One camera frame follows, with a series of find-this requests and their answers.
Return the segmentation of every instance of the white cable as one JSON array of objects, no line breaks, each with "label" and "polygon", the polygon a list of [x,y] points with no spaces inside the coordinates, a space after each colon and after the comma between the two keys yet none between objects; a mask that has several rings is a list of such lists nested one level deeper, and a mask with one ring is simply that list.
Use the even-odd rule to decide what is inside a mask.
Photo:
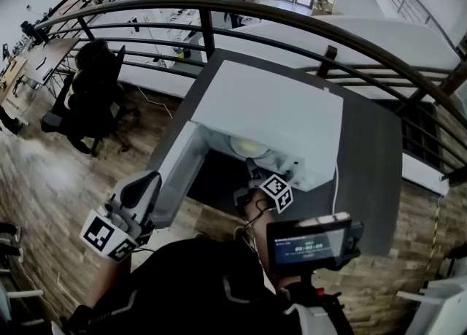
[{"label": "white cable", "polygon": [[[25,272],[25,270],[24,270],[24,268],[23,268],[23,265],[22,265],[21,263],[20,263],[19,265],[20,265],[21,270],[23,270],[23,274],[26,276],[26,278],[29,279],[29,282],[31,282],[31,285],[32,285],[33,289],[34,289],[34,290],[37,290],[36,285],[34,284],[34,282],[32,281],[32,279],[26,274],[26,272]],[[49,306],[49,308],[50,308],[50,310],[52,310],[53,314],[54,314],[58,319],[60,319],[60,316],[59,316],[59,315],[57,314],[57,312],[52,308],[52,305],[50,305],[49,301],[47,301],[47,300],[44,298],[44,296],[40,296],[40,298],[41,298],[42,300],[44,300],[44,302]]]},{"label": "white cable", "polygon": [[172,114],[170,113],[169,109],[167,108],[167,106],[164,104],[164,103],[156,103],[155,101],[152,101],[152,100],[149,100],[146,96],[146,94],[143,92],[143,90],[138,86],[138,89],[139,89],[139,92],[143,94],[144,98],[146,99],[146,101],[148,103],[152,103],[152,104],[155,104],[155,105],[163,105],[163,107],[166,109],[167,113],[169,114],[170,118],[173,120],[174,117],[172,116]]},{"label": "white cable", "polygon": [[337,190],[339,189],[339,168],[336,163],[336,189],[334,190],[333,213],[336,211]]}]

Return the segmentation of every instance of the dark gray table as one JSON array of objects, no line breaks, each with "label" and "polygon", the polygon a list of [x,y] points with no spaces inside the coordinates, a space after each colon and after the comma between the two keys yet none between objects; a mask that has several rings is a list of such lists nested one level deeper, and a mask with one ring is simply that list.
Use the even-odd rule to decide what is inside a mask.
[{"label": "dark gray table", "polygon": [[[148,169],[157,169],[161,165],[224,60],[254,66],[312,87],[327,87],[344,99],[336,212],[348,212],[353,220],[364,223],[360,242],[362,252],[387,255],[393,240],[401,194],[401,121],[371,100],[321,78],[259,58],[216,50],[180,105],[170,129],[164,133],[153,153]],[[244,185],[242,180],[246,169],[241,161],[219,156],[223,155],[208,154],[188,195],[209,206],[235,213],[233,191]],[[335,180],[308,192],[294,190],[293,204],[281,215],[275,214],[275,219],[297,220],[329,215],[334,185]]]}]

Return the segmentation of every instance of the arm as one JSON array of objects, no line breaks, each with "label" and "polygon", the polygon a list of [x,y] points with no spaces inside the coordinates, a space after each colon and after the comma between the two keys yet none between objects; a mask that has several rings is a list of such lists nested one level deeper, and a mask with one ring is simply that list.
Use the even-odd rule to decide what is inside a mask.
[{"label": "arm", "polygon": [[[254,220],[261,211],[264,211],[268,206],[267,204],[268,202],[266,194],[261,190],[257,190],[253,194],[252,201],[245,207],[248,222]],[[263,265],[267,277],[271,281],[274,288],[276,288],[276,292],[278,292],[290,283],[300,282],[300,277],[279,278],[271,273],[269,269],[268,243],[266,238],[266,226],[271,222],[274,222],[274,219],[271,213],[267,212],[254,221],[251,225],[251,228],[255,235],[255,243],[258,249],[261,264]]]},{"label": "arm", "polygon": [[85,298],[85,305],[94,308],[101,297],[122,278],[130,274],[131,256],[128,256],[121,263],[112,260],[105,260],[101,265],[94,282],[91,285]]},{"label": "arm", "polygon": [[70,143],[73,145],[73,147],[75,147],[77,150],[79,150],[81,153],[85,153],[86,155],[89,155],[90,154],[90,149],[89,147],[84,143],[84,142],[81,142],[81,139],[83,137],[81,137],[81,139],[79,137],[76,137],[72,134],[69,134],[66,136],[68,138],[68,140],[70,141]]}]

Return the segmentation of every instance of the wire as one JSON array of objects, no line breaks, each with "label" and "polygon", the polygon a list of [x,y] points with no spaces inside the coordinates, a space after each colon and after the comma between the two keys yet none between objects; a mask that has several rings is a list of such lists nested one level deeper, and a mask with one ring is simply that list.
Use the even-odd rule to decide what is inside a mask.
[{"label": "wire", "polygon": [[267,199],[259,199],[259,200],[256,201],[255,207],[260,211],[260,214],[257,215],[255,218],[253,218],[249,223],[247,223],[247,224],[245,225],[245,227],[243,228],[243,232],[244,232],[245,230],[247,230],[247,228],[249,228],[249,227],[250,227],[259,217],[261,217],[264,213],[270,212],[270,211],[272,211],[272,210],[274,209],[274,208],[261,209],[261,208],[258,206],[258,203],[259,203],[260,201],[267,201]]},{"label": "wire", "polygon": [[334,190],[334,200],[333,200],[333,212],[332,214],[335,213],[336,211],[336,200],[337,200],[337,190],[339,189],[339,168],[336,163],[336,189]]},{"label": "wire", "polygon": [[28,108],[31,106],[32,102],[36,99],[36,96],[37,96],[37,92],[34,92],[34,95],[33,97],[31,98],[31,101],[29,102],[28,106],[26,107],[25,110],[23,110],[23,113],[21,113],[21,117],[26,113],[26,111],[28,110]]},{"label": "wire", "polygon": [[138,252],[143,252],[143,251],[147,251],[147,252],[155,252],[154,250],[150,250],[149,248],[136,248],[133,253],[138,253]]},{"label": "wire", "polygon": [[[19,265],[20,265],[21,270],[23,270],[23,274],[26,276],[26,278],[29,279],[29,282],[31,282],[31,285],[32,285],[33,289],[34,289],[34,290],[37,290],[36,285],[34,284],[34,282],[32,281],[32,279],[26,274],[26,272],[25,272],[25,270],[24,270],[24,268],[23,268],[23,265],[22,265],[21,263],[20,263]],[[53,314],[54,314],[58,319],[60,319],[60,316],[59,316],[59,315],[57,314],[57,312],[52,308],[52,305],[50,305],[49,301],[47,301],[47,300],[44,298],[44,296],[40,296],[40,298],[41,298],[42,300],[44,300],[44,302],[49,306],[49,308],[52,310]]]},{"label": "wire", "polygon": [[166,111],[167,111],[167,113],[169,114],[171,120],[174,119],[174,117],[172,116],[172,114],[170,113],[169,109],[167,108],[167,106],[166,106],[164,103],[156,103],[155,101],[149,100],[149,99],[147,98],[146,94],[143,92],[143,90],[142,90],[139,86],[138,86],[138,89],[139,89],[139,92],[143,94],[144,98],[146,99],[146,101],[147,101],[148,103],[155,104],[155,105],[162,105],[162,106],[166,109]]},{"label": "wire", "polygon": [[431,252],[430,252],[430,258],[428,259],[428,264],[426,266],[425,270],[425,276],[423,277],[423,282],[426,281],[426,278],[428,276],[428,272],[431,268],[431,261],[433,260],[433,255],[435,253],[435,244],[436,244],[436,233],[438,232],[438,223],[439,223],[439,210],[441,209],[441,205],[439,205],[439,202],[445,197],[446,195],[441,195],[438,197],[438,200],[436,200],[436,211],[435,211],[435,227],[433,230],[433,241],[431,242]]}]

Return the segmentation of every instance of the wooden floor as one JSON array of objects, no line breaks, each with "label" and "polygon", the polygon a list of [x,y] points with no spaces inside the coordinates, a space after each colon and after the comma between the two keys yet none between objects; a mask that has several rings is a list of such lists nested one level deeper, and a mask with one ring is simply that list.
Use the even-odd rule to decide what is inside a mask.
[{"label": "wooden floor", "polygon": [[[99,258],[79,240],[88,215],[120,178],[143,169],[170,119],[163,107],[148,104],[138,91],[129,99],[142,110],[140,124],[127,132],[134,146],[119,153],[106,139],[98,158],[77,152],[59,134],[40,130],[41,116],[52,97],[41,89],[20,90],[19,112],[30,122],[19,138],[0,134],[0,221],[22,225],[26,250],[24,272],[45,292],[58,315],[69,316],[81,302],[99,267]],[[157,97],[174,112],[178,102]],[[123,124],[130,126],[128,120]],[[329,293],[342,292],[341,302],[357,334],[400,334],[412,319],[413,304],[395,297],[397,290],[415,292],[422,285],[431,253],[438,197],[404,183],[397,228],[390,255],[370,255],[352,261],[340,272],[318,272],[313,280]],[[239,220],[190,199],[169,230],[152,238],[155,245],[192,237],[204,231],[216,239],[230,237]],[[466,188],[455,188],[440,205],[435,254],[428,277],[443,254],[466,240]],[[141,263],[144,253],[134,255]],[[21,274],[14,265],[16,274]],[[55,315],[46,307],[50,319]]]}]

